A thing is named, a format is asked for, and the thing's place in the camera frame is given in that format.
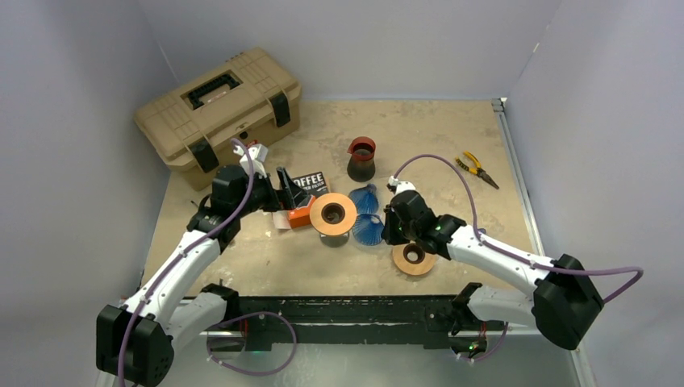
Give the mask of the wooden dripper ring holder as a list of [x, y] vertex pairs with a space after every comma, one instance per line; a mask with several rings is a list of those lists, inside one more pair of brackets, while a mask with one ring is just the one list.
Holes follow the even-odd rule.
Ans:
[[351, 231], [357, 219], [357, 208], [341, 193], [326, 193], [311, 206], [310, 221], [318, 233], [337, 237]]

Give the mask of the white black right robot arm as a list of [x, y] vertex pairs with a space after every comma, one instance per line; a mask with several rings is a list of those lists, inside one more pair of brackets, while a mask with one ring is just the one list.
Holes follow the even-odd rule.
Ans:
[[514, 287], [487, 286], [453, 306], [464, 328], [482, 320], [534, 326], [548, 341], [566, 350], [580, 344], [604, 307], [588, 272], [576, 258], [528, 254], [480, 235], [465, 220], [436, 215], [415, 190], [396, 194], [384, 208], [382, 238], [390, 245], [415, 243], [426, 253], [479, 268]]

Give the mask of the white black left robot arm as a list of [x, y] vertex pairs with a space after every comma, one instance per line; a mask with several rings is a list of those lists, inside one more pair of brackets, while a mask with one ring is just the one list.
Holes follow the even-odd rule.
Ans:
[[283, 167], [277, 168], [279, 189], [270, 176], [250, 167], [222, 167], [211, 193], [198, 205], [176, 250], [140, 289], [121, 306], [105, 306], [96, 320], [98, 370], [140, 386], [157, 386], [174, 356], [200, 332], [229, 330], [251, 314], [240, 309], [239, 294], [209, 284], [183, 306], [191, 285], [219, 258], [240, 231], [240, 220], [252, 212], [293, 210], [307, 199]]

